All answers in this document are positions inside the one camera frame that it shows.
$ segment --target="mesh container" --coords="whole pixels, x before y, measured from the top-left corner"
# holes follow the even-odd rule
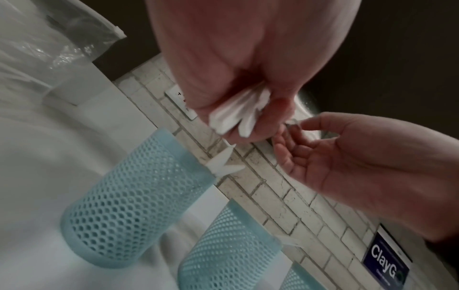
[[[281,247],[230,200],[180,265],[179,288],[252,290]]]
[[[214,180],[171,133],[159,129],[66,209],[63,236],[76,254],[94,265],[126,267]]]
[[[326,290],[298,263],[293,263],[280,290]]]

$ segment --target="light blue cylinder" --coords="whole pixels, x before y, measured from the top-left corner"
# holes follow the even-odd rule
[[[252,290],[281,243],[230,200],[180,265],[180,290]]]
[[[159,129],[65,210],[62,234],[89,263],[127,267],[214,181],[170,132]]]
[[[326,290],[302,266],[294,262],[279,290]]]

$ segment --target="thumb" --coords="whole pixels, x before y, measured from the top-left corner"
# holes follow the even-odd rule
[[[356,114],[324,112],[317,116],[303,120],[300,123],[301,129],[307,131],[324,130],[342,134],[350,123],[356,121]]]

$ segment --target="blue mesh cup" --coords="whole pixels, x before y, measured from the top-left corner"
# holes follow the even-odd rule
[[[180,290],[252,290],[281,243],[230,200],[180,265]]]
[[[62,234],[89,263],[126,267],[214,180],[170,132],[159,129],[65,210]]]
[[[326,290],[302,266],[293,263],[280,290]]]

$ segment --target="blue sign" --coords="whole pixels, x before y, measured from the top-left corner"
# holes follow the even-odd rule
[[[363,264],[385,290],[402,290],[412,260],[383,227],[379,227]]]

